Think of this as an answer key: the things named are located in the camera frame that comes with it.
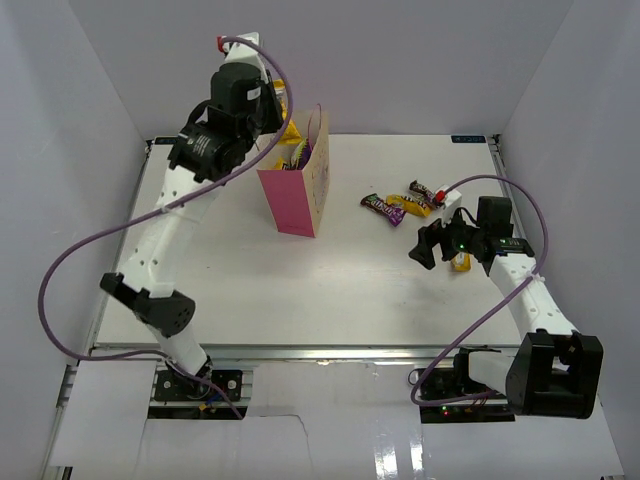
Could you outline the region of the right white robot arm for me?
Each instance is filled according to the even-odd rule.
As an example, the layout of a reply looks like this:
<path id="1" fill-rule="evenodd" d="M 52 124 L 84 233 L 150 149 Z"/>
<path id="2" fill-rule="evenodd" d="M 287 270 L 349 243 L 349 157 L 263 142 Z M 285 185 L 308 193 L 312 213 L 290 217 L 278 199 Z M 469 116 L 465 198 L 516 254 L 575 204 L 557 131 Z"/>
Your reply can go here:
<path id="1" fill-rule="evenodd" d="M 503 294 L 521 343 L 513 355 L 488 346 L 460 348 L 450 377 L 419 379 L 419 402 L 432 407 L 494 394 L 515 415 L 589 418 L 604 357 L 600 340 L 580 333 L 560 311 L 537 273 L 530 244 L 513 234 L 509 199 L 481 197 L 472 224 L 463 212 L 458 207 L 420 228 L 409 256 L 428 270 L 436 265 L 435 248 L 445 261 L 474 257 Z"/>

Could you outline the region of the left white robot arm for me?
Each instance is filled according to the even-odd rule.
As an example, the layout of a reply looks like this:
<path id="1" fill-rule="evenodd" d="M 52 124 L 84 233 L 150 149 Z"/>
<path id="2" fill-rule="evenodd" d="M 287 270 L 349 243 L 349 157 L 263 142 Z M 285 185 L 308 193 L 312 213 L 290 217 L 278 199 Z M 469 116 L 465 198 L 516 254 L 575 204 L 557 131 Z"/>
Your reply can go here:
<path id="1" fill-rule="evenodd" d="M 155 336 L 162 351 L 181 370 L 177 387 L 199 399 L 211 387 L 204 369 L 208 355 L 190 326 L 195 303 L 175 288 L 177 273 L 193 235 L 215 193 L 181 199 L 221 180 L 239 167 L 262 134 L 283 124 L 282 109 L 268 70 L 231 63 L 211 78 L 211 97 L 198 104 L 168 155 L 156 206 L 134 252 L 100 287 L 129 309 Z"/>

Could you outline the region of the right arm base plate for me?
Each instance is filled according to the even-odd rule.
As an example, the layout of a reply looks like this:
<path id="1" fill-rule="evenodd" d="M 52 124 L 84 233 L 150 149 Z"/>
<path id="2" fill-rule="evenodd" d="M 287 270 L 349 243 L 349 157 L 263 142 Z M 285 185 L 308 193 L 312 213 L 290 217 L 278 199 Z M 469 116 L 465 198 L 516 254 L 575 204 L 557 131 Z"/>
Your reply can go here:
<path id="1" fill-rule="evenodd" d="M 489 387 L 463 378 L 453 367 L 445 367 L 436 368 L 421 384 L 416 394 L 416 401 L 431 402 L 447 399 L 452 403 L 453 398 L 480 394 L 487 394 L 489 400 L 506 400 L 503 394 L 492 393 Z"/>

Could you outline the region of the yellow candy packet front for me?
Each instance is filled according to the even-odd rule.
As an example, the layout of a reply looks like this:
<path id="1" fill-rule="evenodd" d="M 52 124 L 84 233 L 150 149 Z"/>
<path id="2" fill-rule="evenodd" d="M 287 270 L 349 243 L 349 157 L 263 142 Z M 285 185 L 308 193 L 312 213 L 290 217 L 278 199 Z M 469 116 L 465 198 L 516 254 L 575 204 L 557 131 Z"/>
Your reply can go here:
<path id="1" fill-rule="evenodd" d="M 289 113 L 290 102 L 286 94 L 286 83 L 282 79 L 273 81 L 276 97 L 280 102 L 282 117 L 286 118 Z M 293 120 L 289 120 L 286 124 L 286 128 L 282 136 L 280 137 L 279 144 L 281 145 L 296 145 L 302 141 L 302 136 Z"/>

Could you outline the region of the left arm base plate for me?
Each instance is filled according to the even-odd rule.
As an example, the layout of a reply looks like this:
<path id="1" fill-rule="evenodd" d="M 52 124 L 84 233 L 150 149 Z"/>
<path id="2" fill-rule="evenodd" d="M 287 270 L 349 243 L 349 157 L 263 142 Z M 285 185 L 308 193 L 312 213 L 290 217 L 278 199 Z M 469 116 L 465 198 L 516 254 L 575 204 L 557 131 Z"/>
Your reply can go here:
<path id="1" fill-rule="evenodd" d="M 222 390 L 230 401 L 236 402 L 241 399 L 241 370 L 214 370 L 210 382 Z M 222 397 L 214 388 L 188 379 L 171 369 L 157 372 L 152 398 L 158 402 L 222 401 Z"/>

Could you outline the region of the purple candy packet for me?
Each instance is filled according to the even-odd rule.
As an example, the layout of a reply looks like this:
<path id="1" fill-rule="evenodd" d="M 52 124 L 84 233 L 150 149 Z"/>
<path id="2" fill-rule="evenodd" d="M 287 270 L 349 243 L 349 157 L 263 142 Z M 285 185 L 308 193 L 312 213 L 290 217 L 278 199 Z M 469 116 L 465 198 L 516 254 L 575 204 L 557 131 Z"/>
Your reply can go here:
<path id="1" fill-rule="evenodd" d="M 402 208 L 387 203 L 376 193 L 366 195 L 361 199 L 360 205 L 385 217 L 393 227 L 399 226 L 406 214 Z"/>

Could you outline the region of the pink paper gift bag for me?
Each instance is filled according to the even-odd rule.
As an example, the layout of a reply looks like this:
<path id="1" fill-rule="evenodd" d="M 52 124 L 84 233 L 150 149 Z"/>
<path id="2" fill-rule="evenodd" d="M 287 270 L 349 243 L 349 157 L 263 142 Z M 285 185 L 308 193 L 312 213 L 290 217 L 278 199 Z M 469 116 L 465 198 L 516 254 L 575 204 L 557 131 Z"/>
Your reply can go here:
<path id="1" fill-rule="evenodd" d="M 302 170 L 273 170 L 282 157 L 289 161 L 296 145 L 276 146 L 257 167 L 260 183 L 276 228 L 281 233 L 317 236 L 330 186 L 329 116 L 321 106 L 293 113 L 302 140 L 308 138 L 312 155 Z"/>

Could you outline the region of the purple snack chip bag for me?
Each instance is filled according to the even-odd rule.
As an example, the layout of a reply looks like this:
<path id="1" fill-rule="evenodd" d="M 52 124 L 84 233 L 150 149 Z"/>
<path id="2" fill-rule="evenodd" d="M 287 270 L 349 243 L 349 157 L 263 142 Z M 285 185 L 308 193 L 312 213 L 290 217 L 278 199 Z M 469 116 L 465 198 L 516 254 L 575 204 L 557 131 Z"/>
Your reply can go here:
<path id="1" fill-rule="evenodd" d="M 308 138 L 303 139 L 293 150 L 287 163 L 287 170 L 302 170 L 312 155 L 312 146 Z"/>

